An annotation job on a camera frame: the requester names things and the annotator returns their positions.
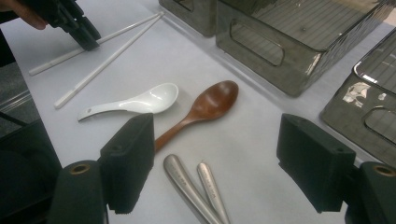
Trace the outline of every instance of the cutlery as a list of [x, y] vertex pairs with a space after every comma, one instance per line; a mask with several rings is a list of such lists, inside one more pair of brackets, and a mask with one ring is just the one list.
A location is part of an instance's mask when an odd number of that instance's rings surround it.
[[225, 211], [224, 204], [219, 193], [218, 185], [216, 184], [215, 177], [212, 175], [209, 165], [201, 162], [198, 164], [197, 170], [201, 182], [204, 185], [206, 195], [213, 208], [215, 208], [218, 213], [219, 218], [224, 224], [230, 224], [230, 220], [228, 219], [227, 212]]
[[197, 188], [192, 184], [178, 156], [173, 154], [167, 156], [163, 161], [163, 168], [171, 177], [177, 188], [187, 197], [207, 223], [223, 224], [216, 211], [207, 204]]
[[[156, 19], [157, 17], [161, 17], [162, 15], [163, 15], [163, 11], [161, 11], [161, 12], [155, 14], [155, 15], [152, 15], [152, 16], [150, 16], [150, 17], [148, 17], [148, 18], [146, 18], [146, 19], [144, 19], [142, 21], [139, 21], [137, 23], [129, 25], [129, 26], [127, 26], [127, 27], [125, 27], [125, 28], [123, 28], [121, 30], [118, 30], [117, 32], [115, 32], [115, 33], [113, 33], [111, 35], [107, 35], [107, 36], [105, 36], [103, 38], [100, 38], [100, 39], [97, 40], [97, 43], [98, 44], [103, 44], [103, 43], [107, 42], [107, 40], [110, 40], [110, 39], [112, 39], [112, 38], [114, 38], [114, 37], [116, 37], [118, 35], [122, 35], [123, 33], [127, 32], [127, 31], [130, 31], [130, 30], [134, 29], [135, 27], [137, 27], [137, 26], [139, 26], [139, 25], [141, 25], [141, 24], [143, 24], [143, 23], [145, 23], [147, 21], [151, 21], [153, 19]], [[44, 63], [44, 64], [39, 65], [36, 68], [33, 68], [32, 70], [29, 71], [29, 75], [32, 77], [32, 76], [35, 76], [35, 75], [37, 75], [39, 73], [42, 73], [45, 70], [50, 69], [51, 67], [53, 67], [53, 66], [55, 66], [55, 65], [57, 65], [59, 63], [62, 63], [64, 61], [68, 60], [68, 59], [71, 59], [71, 58], [79, 55], [80, 53], [82, 53], [84, 51], [85, 51], [85, 49], [83, 49], [83, 48], [72, 50], [72, 51], [70, 51], [70, 52], [68, 52], [68, 53], [66, 53], [66, 54], [64, 54], [64, 55], [62, 55], [62, 56], [60, 56], [60, 57], [58, 57], [58, 58], [56, 58], [54, 60], [49, 61], [48, 63]]]
[[169, 108], [175, 102], [177, 96], [177, 85], [173, 83], [164, 83], [127, 100], [94, 105], [86, 108], [79, 113], [78, 120], [85, 119], [95, 114], [117, 110], [141, 114], [157, 114]]
[[97, 77], [105, 68], [107, 68], [111, 63], [114, 62], [125, 50], [127, 50], [140, 36], [142, 36], [151, 26], [155, 24], [161, 17], [163, 13], [160, 14], [154, 21], [152, 21], [148, 26], [141, 30], [137, 35], [132, 37], [128, 42], [126, 42], [120, 49], [110, 55], [103, 63], [101, 63], [97, 68], [91, 71], [86, 77], [84, 77], [72, 90], [65, 93], [58, 101], [55, 102], [55, 109], [62, 108], [67, 102], [69, 102], [73, 97], [75, 97], [85, 86], [87, 86], [95, 77]]
[[156, 152], [186, 126], [222, 117], [235, 103], [238, 91], [239, 88], [235, 82], [226, 80], [202, 92], [194, 101], [187, 116], [155, 141]]

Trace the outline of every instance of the white table surface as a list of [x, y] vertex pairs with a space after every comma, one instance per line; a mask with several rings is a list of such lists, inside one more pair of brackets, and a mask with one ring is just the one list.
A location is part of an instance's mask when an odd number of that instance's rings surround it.
[[[102, 36], [163, 10], [156, 0], [79, 0]], [[394, 24], [394, 17], [387, 20]], [[140, 199], [129, 215], [109, 212], [117, 223], [200, 223], [180, 198], [163, 169], [163, 159], [178, 155], [202, 190], [196, 165], [207, 162], [217, 180], [232, 223], [345, 223], [341, 213], [318, 214], [292, 179], [279, 167], [276, 142], [282, 113], [312, 120], [358, 152], [357, 164], [372, 161], [367, 153], [323, 124], [318, 115], [350, 74], [352, 66], [393, 29], [382, 23], [298, 98], [290, 98], [167, 12], [131, 47], [63, 108], [55, 101], [87, 76], [145, 25], [104, 43], [99, 49], [35, 76], [28, 71], [59, 57], [78, 44], [60, 28], [37, 31], [21, 20], [1, 25], [32, 94], [62, 166], [97, 160], [99, 150], [134, 114], [114, 112], [77, 121], [91, 105], [135, 96], [164, 82], [179, 87], [177, 102], [154, 116], [158, 137], [184, 118], [195, 97], [226, 79], [239, 85], [239, 96], [223, 118], [190, 126], [156, 155]]]

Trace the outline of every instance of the plastic container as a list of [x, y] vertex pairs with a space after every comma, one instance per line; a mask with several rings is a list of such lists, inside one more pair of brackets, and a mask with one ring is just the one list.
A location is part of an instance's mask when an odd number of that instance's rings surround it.
[[396, 167], [396, 29], [354, 66], [320, 116], [350, 141]]
[[393, 10], [382, 0], [219, 0], [216, 42], [299, 96]]
[[217, 0], [160, 0], [160, 5], [204, 36], [216, 33]]

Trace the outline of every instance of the chopstick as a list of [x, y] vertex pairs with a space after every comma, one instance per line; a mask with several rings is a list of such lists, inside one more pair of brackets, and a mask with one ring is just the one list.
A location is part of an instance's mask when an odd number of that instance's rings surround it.
[[107, 60], [100, 64], [95, 70], [90, 72], [86, 77], [84, 77], [72, 90], [68, 91], [64, 96], [62, 96], [54, 106], [56, 109], [62, 108], [68, 101], [70, 101], [79, 91], [81, 91], [88, 83], [90, 83], [100, 72], [102, 72], [109, 64], [117, 59], [126, 49], [129, 48], [143, 33], [145, 33], [155, 22], [157, 22], [162, 16], [163, 12], [160, 12], [156, 19], [152, 21], [145, 29], [140, 31], [132, 39], [130, 39], [125, 45], [113, 53]]
[[[102, 38], [98, 39], [97, 42], [98, 42], [99, 45], [100, 45], [100, 44], [103, 44], [103, 43], [105, 43], [107, 40], [110, 40], [110, 39], [112, 39], [112, 38], [114, 38], [114, 37], [116, 37], [116, 36], [118, 36], [118, 35], [121, 35], [121, 34], [127, 32], [127, 31], [129, 31], [129, 30], [132, 30], [132, 29], [134, 29], [135, 27], [137, 27], [137, 26], [139, 26], [139, 25], [141, 25], [141, 24], [143, 24], [143, 23], [145, 23], [145, 22], [147, 22], [147, 21], [151, 21], [151, 20], [153, 20], [153, 19], [155, 19], [155, 18], [157, 18], [157, 17], [159, 17], [159, 16], [161, 16], [161, 15], [163, 15], [163, 12], [159, 12], [159, 13], [157, 13], [157, 14], [155, 14], [155, 15], [152, 15], [152, 16], [150, 16], [150, 17], [147, 17], [147, 18], [145, 18], [144, 20], [139, 21], [139, 22], [137, 22], [137, 23], [134, 23], [134, 24], [132, 24], [132, 25], [129, 25], [129, 26], [127, 26], [127, 27], [125, 27], [125, 28], [123, 28], [123, 29], [121, 29], [121, 30], [118, 30], [117, 32], [115, 32], [115, 33], [113, 33], [113, 34], [111, 34], [111, 35], [107, 35], [107, 36], [105, 36], [105, 37], [102, 37]], [[72, 50], [72, 51], [70, 51], [70, 52], [68, 52], [68, 53], [66, 53], [66, 54], [64, 54], [64, 55], [62, 55], [62, 56], [60, 56], [60, 57], [58, 57], [58, 58], [56, 58], [56, 59], [54, 59], [54, 60], [49, 61], [48, 63], [41, 64], [41, 65], [39, 65], [38, 67], [35, 67], [35, 68], [31, 69], [31, 70], [29, 71], [29, 75], [30, 75], [31, 77], [33, 77], [33, 76], [35, 76], [35, 75], [37, 75], [37, 74], [40, 74], [40, 73], [44, 72], [45, 70], [47, 70], [47, 69], [49, 69], [49, 68], [55, 66], [56, 64], [59, 64], [59, 63], [62, 63], [62, 62], [64, 62], [64, 61], [68, 60], [68, 59], [71, 59], [71, 58], [73, 58], [73, 57], [79, 55], [80, 53], [82, 53], [82, 52], [84, 52], [84, 51], [85, 51], [85, 49], [83, 49], [83, 48]]]

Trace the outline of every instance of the silver handle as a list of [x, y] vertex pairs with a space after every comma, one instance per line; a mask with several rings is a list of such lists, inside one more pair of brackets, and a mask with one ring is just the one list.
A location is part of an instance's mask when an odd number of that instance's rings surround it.
[[202, 198], [201, 194], [192, 184], [189, 176], [181, 165], [176, 155], [169, 155], [163, 161], [163, 168], [169, 174], [176, 186], [187, 197], [191, 204], [197, 209], [209, 224], [222, 224], [216, 212]]
[[224, 224], [230, 224], [230, 220], [228, 219], [227, 212], [224, 208], [224, 203], [220, 197], [219, 189], [216, 184], [215, 178], [210, 171], [210, 167], [202, 162], [198, 164], [197, 169], [202, 184], [204, 185], [207, 197], [209, 198], [209, 201], [212, 203], [212, 206], [218, 213], [219, 218]]

